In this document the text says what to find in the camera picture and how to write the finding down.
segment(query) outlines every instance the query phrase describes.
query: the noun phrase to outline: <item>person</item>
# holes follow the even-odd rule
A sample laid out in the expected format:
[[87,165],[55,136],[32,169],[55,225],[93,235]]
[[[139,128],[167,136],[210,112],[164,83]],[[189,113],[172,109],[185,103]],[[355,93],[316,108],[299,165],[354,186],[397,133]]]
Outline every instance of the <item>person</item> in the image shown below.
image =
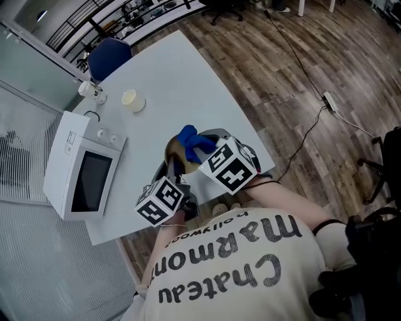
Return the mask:
[[319,320],[308,304],[319,274],[355,264],[345,224],[271,178],[234,208],[186,231],[178,211],[160,228],[122,320]]

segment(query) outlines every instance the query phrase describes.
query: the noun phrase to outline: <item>railing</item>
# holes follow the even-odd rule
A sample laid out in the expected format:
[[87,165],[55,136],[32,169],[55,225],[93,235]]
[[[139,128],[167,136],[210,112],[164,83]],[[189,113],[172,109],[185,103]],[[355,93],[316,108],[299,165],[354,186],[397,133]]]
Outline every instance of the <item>railing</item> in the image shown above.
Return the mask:
[[[134,0],[130,0],[121,6],[117,7],[114,11],[110,12],[103,19],[97,22],[97,25],[101,25],[107,18],[109,18],[112,14],[117,11],[120,11],[122,7],[130,4]],[[86,33],[84,33],[80,38],[75,42],[73,46],[71,46],[64,54],[63,57],[66,58],[70,63],[74,63],[79,57],[76,63],[77,67],[82,71],[86,71],[86,59],[83,57],[83,53],[90,51],[105,37],[113,37],[120,40],[124,40],[126,37],[131,35],[132,33],[138,31],[140,28],[149,24],[155,19],[186,6],[187,9],[191,9],[190,3],[196,0],[165,0],[162,2],[158,2],[157,0],[147,0],[142,4],[132,6],[132,9],[126,11],[125,14],[122,14],[116,20],[113,20],[112,23],[106,24],[102,28],[101,33],[98,32],[98,28],[90,28]],[[131,27],[129,33],[125,33],[125,35],[121,34],[121,31],[127,26]],[[97,34],[92,39],[87,39],[88,35],[91,32],[96,31]],[[86,44],[82,44],[81,40],[85,39]]]
[[56,30],[46,43],[59,52],[65,43],[71,39],[75,30],[79,30],[94,15],[107,7],[114,0],[87,0]]

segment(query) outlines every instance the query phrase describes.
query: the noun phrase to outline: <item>hand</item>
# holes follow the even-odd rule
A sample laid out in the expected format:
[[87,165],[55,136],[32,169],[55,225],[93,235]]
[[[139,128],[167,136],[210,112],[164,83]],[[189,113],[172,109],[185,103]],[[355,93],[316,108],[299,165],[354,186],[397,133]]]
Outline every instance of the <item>hand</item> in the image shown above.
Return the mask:
[[164,224],[183,224],[185,225],[185,212],[183,210],[178,210],[175,212],[174,216],[166,220]]

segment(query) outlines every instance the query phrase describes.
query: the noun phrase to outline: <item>black chair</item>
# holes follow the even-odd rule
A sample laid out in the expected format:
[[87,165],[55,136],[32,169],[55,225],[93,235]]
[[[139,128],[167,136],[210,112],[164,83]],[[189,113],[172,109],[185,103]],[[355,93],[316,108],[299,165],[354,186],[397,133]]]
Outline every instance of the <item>black chair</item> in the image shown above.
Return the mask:
[[231,13],[238,17],[238,21],[242,21],[244,18],[241,14],[234,11],[235,6],[239,6],[241,9],[244,9],[244,1],[236,1],[236,0],[199,0],[200,3],[209,7],[205,11],[201,13],[202,16],[205,15],[208,11],[215,11],[216,16],[211,22],[212,26],[216,25],[216,21],[218,17],[220,17],[224,13]]
[[364,204],[372,203],[382,189],[385,182],[387,182],[390,189],[390,197],[387,202],[395,201],[397,209],[401,208],[401,127],[394,128],[393,131],[388,132],[384,138],[376,137],[372,140],[373,144],[380,144],[382,151],[383,165],[372,162],[367,159],[358,159],[358,165],[369,165],[371,168],[378,172],[380,180],[377,184],[375,191],[370,199],[365,199]]

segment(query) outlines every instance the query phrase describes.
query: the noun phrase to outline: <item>microwave window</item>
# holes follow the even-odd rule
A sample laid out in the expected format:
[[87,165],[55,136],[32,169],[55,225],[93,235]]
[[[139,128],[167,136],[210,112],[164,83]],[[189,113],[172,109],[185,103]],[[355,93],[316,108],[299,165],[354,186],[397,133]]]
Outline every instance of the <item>microwave window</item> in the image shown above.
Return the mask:
[[112,159],[92,152],[85,152],[76,182],[72,212],[99,210],[103,189]]

